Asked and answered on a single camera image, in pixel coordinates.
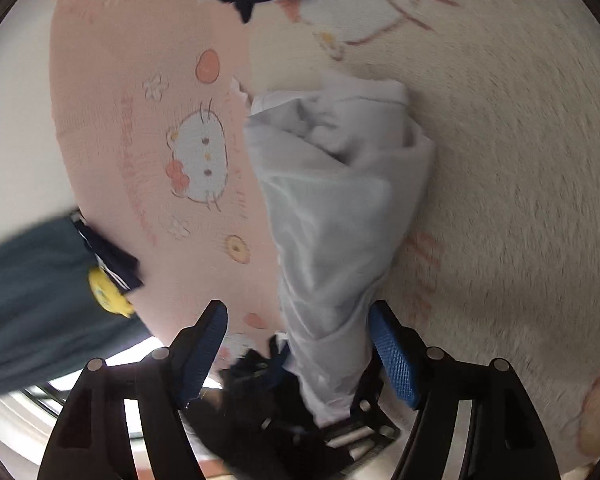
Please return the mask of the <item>white shirt navy trim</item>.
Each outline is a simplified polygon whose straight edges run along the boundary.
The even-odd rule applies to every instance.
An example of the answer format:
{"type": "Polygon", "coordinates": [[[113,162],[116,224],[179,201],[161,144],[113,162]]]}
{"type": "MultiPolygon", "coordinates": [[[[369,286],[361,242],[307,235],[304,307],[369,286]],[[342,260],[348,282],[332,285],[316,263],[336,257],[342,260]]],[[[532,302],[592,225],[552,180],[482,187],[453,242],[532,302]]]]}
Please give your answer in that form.
{"type": "Polygon", "coordinates": [[[415,217],[434,142],[399,81],[324,73],[256,96],[244,136],[279,264],[277,293],[306,405],[331,422],[370,362],[367,315],[415,217]]]}

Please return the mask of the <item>yellow plush toy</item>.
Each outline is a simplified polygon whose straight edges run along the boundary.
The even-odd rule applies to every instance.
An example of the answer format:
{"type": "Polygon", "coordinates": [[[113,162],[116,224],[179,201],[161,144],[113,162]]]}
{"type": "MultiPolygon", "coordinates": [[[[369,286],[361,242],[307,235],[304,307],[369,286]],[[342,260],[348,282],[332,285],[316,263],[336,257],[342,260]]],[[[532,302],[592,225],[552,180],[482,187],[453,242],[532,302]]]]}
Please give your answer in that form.
{"type": "Polygon", "coordinates": [[[130,318],[135,313],[132,304],[119,292],[117,286],[103,270],[91,268],[87,279],[92,295],[105,311],[124,318],[130,318]]]}

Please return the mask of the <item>navy white-striped folded garment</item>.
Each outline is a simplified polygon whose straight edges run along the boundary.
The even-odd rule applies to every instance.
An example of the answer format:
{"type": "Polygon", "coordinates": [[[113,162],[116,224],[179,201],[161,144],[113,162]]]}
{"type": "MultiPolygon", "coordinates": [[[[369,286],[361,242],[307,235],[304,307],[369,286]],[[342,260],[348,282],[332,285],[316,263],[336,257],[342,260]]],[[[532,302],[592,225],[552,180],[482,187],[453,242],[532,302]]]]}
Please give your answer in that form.
{"type": "Polygon", "coordinates": [[[78,210],[70,214],[70,219],[85,245],[94,254],[100,270],[116,285],[122,295],[143,286],[144,283],[140,279],[140,260],[92,229],[78,210]]]}

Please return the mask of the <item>dark teal curtain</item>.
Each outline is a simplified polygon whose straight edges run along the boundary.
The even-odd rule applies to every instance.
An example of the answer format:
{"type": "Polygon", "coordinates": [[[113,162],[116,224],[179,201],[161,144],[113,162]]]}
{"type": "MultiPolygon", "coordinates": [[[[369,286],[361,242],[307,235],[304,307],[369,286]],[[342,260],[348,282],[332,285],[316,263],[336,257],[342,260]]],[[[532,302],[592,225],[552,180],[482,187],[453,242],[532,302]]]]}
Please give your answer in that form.
{"type": "Polygon", "coordinates": [[[0,244],[0,396],[65,376],[147,339],[137,315],[104,310],[87,275],[93,253],[69,217],[0,244]]]}

